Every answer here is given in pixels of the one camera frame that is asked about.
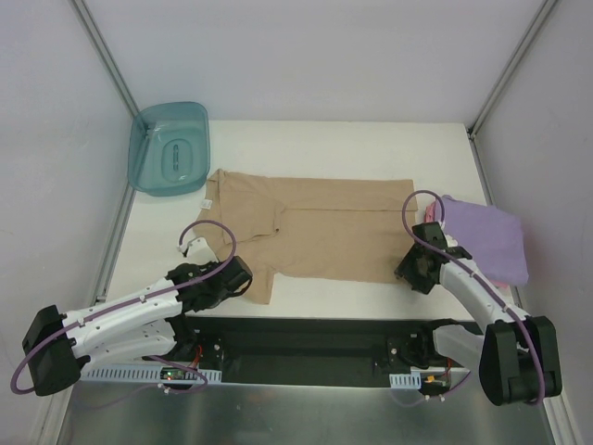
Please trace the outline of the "beige t shirt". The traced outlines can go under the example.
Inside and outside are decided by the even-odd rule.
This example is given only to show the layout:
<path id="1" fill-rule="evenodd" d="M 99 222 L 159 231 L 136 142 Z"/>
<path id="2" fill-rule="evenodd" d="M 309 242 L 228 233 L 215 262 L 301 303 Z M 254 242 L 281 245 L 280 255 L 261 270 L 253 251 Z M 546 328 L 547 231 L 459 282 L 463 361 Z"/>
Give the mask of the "beige t shirt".
<path id="1" fill-rule="evenodd" d="M 220 260 L 234 252 L 253 273 L 245 297 L 271 300 L 276 274 L 375 284 L 397 282 L 412 239 L 411 179 L 273 178 L 217 170 L 194 232 Z"/>

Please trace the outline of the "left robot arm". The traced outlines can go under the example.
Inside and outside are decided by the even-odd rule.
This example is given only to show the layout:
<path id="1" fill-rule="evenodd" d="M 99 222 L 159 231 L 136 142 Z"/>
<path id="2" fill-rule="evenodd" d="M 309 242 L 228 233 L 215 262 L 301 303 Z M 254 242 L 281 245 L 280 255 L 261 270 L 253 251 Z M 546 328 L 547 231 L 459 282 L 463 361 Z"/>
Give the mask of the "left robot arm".
<path id="1" fill-rule="evenodd" d="M 243 295 L 253 274 L 238 256 L 204 265 L 182 263 L 156 283 L 129 296 L 77 311 L 51 305 L 37 312 L 19 365 L 39 397 L 73 386 L 102 365 L 158 356 L 189 359 L 198 349 L 187 313 L 217 307 Z"/>

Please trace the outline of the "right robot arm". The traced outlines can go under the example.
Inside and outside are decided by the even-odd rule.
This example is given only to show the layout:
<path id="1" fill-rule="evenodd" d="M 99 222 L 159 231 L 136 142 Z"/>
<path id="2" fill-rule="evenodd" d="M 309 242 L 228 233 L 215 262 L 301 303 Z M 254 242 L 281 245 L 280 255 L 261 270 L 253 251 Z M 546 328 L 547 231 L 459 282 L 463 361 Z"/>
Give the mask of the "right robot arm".
<path id="1" fill-rule="evenodd" d="M 414 243 L 395 270 L 396 277 L 424 295 L 446 289 L 473 317 L 474 334 L 452 319 L 429 323 L 415 352 L 427 365 L 446 358 L 477 374 L 496 406 L 539 404 L 561 394 L 556 329 L 546 316 L 532 316 L 506 301 L 461 246 L 448 244 L 437 222 L 406 228 Z"/>

